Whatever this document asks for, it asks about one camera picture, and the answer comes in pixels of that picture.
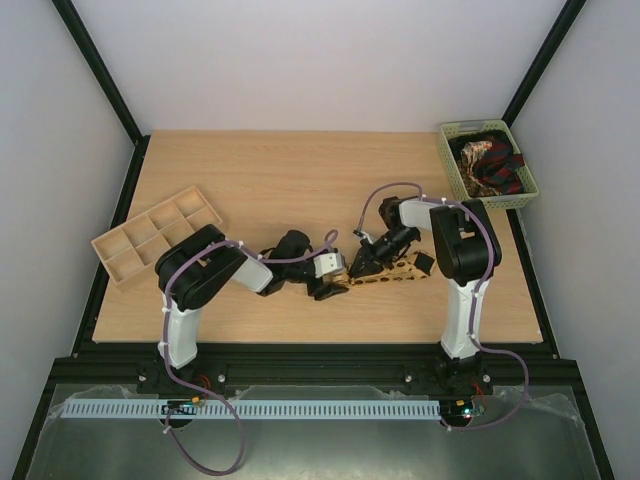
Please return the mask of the yellow beetle print tie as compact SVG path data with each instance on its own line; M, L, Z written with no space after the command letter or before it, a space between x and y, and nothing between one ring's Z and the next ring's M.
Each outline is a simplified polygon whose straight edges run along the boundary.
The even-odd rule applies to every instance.
M356 288L373 284L399 283L422 280L430 277L436 267L436 260L427 252L416 250L402 256L391 268L383 267L378 273L362 277L351 277L347 272L334 275L332 282L346 288Z

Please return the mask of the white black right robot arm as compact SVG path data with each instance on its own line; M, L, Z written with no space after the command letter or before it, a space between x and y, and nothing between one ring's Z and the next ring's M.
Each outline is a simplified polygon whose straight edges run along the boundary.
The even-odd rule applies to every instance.
M502 252L484 203L446 199L426 201L393 196L382 201L379 215L387 232L371 241L361 230L360 248L348 275L360 280L390 269L421 232L432 234L435 264L448 280L448 310L440 347L447 360L436 367L445 390L460 390L471 379L468 362L480 352L478 327L485 292L501 263Z

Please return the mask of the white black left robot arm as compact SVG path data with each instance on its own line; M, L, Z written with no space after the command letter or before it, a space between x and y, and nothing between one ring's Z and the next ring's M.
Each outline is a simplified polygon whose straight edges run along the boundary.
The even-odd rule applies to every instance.
M307 295L322 301L349 290L337 280L346 270L330 231L319 249L299 230L289 230L276 246L254 253L207 224L164 253L155 273L163 294L163 330L158 350L165 363L181 369L197 356L202 309L229 282L266 297L287 283L304 284Z

